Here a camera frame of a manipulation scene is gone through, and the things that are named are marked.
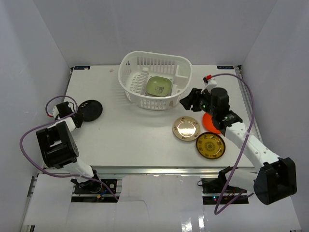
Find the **orange round plate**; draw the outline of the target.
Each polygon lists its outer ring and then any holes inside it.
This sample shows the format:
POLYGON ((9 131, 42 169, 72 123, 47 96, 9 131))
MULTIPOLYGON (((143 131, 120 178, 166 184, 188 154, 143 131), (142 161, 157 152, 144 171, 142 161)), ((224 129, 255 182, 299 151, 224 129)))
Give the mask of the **orange round plate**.
POLYGON ((217 130, 212 122, 212 117, 208 113, 205 113, 202 117, 202 123, 206 130, 212 133, 220 134, 221 132, 217 130))

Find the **black round plate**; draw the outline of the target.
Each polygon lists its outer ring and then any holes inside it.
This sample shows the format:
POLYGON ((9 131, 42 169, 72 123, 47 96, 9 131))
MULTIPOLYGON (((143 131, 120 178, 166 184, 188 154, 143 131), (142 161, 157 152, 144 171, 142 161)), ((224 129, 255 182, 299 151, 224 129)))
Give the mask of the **black round plate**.
POLYGON ((83 116, 83 121, 92 122, 98 119, 103 112, 102 104, 97 100, 86 100, 78 107, 77 113, 83 116))

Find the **green square panda plate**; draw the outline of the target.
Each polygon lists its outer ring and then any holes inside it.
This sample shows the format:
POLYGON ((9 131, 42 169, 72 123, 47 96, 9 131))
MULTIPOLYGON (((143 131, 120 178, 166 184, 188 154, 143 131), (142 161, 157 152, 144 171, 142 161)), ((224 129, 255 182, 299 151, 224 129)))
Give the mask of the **green square panda plate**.
POLYGON ((153 76, 146 84, 146 93, 150 96, 168 96, 172 88, 172 82, 164 77, 153 76))

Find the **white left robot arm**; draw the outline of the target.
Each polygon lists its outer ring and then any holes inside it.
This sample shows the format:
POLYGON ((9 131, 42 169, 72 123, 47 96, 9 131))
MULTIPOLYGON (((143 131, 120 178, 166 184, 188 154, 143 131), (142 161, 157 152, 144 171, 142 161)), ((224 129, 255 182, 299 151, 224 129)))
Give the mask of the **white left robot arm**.
POLYGON ((83 115, 75 113, 68 101, 56 105, 52 110, 55 123, 36 131, 37 140, 45 165, 63 169, 78 175, 92 193, 101 190, 102 181, 97 172, 79 158, 79 150, 71 134, 82 126, 83 115))

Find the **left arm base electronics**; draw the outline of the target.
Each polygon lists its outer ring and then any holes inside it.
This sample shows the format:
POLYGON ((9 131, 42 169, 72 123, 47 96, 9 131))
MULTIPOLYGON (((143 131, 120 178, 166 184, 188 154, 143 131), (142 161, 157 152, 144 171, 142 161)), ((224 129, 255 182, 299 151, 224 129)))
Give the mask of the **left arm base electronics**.
POLYGON ((103 185, 98 182, 79 184, 77 180, 72 179, 74 184, 73 193, 71 197, 72 203, 116 203, 119 196, 114 196, 103 185))

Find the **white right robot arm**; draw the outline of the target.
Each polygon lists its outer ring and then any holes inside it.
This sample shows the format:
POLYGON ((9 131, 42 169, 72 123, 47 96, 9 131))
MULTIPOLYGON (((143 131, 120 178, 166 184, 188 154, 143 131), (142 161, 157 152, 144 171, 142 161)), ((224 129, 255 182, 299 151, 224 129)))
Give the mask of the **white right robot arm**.
POLYGON ((270 151, 254 135, 250 135, 242 119, 230 110, 229 96, 221 87, 212 90, 193 88, 180 100, 185 110, 204 111, 222 136, 233 142, 249 159, 257 174, 243 172, 237 166, 218 174, 218 188, 225 193, 235 187, 254 193, 265 205, 296 194, 296 166, 291 158, 281 158, 270 151))

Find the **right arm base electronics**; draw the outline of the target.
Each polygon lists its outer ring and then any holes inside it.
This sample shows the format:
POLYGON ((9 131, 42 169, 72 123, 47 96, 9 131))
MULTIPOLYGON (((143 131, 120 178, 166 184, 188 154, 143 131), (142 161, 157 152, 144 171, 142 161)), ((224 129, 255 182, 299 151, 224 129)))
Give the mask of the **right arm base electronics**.
MULTIPOLYGON (((202 199, 204 205, 216 205, 223 185, 219 183, 217 178, 202 178, 197 182, 202 187, 202 199)), ((236 197, 243 189, 237 187, 227 187, 220 204, 227 204, 236 197)))

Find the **beige round calligraphy plate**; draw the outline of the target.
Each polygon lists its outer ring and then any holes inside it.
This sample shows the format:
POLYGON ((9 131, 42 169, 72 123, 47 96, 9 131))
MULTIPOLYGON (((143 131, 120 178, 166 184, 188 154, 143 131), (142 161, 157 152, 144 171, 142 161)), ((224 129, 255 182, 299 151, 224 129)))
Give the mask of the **beige round calligraphy plate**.
POLYGON ((182 116, 175 120, 172 126, 174 135, 182 141, 193 141, 201 132, 199 122, 190 116, 182 116))

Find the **white plastic dish basket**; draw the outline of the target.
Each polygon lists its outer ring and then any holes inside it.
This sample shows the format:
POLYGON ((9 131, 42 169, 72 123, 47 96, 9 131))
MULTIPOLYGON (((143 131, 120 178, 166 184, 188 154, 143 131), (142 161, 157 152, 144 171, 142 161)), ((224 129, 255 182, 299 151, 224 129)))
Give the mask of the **white plastic dish basket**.
POLYGON ((144 51, 128 53, 118 70, 127 99, 143 109, 175 107, 192 79, 192 64, 181 56, 144 51))

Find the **left blue corner label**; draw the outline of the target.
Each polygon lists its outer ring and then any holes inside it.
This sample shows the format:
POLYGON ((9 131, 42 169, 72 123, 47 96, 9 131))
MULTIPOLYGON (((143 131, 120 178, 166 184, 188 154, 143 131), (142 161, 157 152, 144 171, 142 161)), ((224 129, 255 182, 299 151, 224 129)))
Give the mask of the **left blue corner label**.
POLYGON ((74 70, 89 70, 90 66, 75 66, 74 70))

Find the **blue corner label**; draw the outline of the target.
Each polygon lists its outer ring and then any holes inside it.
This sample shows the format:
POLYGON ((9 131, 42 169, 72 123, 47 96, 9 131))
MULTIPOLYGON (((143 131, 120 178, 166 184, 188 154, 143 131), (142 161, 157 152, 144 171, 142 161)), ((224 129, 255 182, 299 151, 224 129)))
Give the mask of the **blue corner label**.
POLYGON ((219 70, 233 70, 234 66, 230 66, 230 65, 217 65, 217 69, 219 69, 219 70))
POLYGON ((74 70, 89 70, 90 66, 75 66, 74 70))

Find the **right blue corner label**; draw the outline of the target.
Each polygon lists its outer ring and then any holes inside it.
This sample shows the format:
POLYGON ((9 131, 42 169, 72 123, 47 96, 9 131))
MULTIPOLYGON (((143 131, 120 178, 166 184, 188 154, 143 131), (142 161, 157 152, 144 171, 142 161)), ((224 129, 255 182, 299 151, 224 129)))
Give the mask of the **right blue corner label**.
POLYGON ((219 70, 233 70, 234 66, 230 66, 230 65, 217 65, 217 69, 219 69, 219 70))

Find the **brown yellow round plate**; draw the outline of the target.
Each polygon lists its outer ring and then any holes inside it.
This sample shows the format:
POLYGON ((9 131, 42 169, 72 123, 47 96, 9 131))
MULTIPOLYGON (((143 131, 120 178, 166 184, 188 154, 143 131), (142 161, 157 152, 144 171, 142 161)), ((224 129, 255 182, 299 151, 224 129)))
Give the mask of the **brown yellow round plate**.
POLYGON ((224 155, 226 145, 218 134, 205 132, 196 139, 196 148, 198 153, 204 158, 216 160, 224 155))

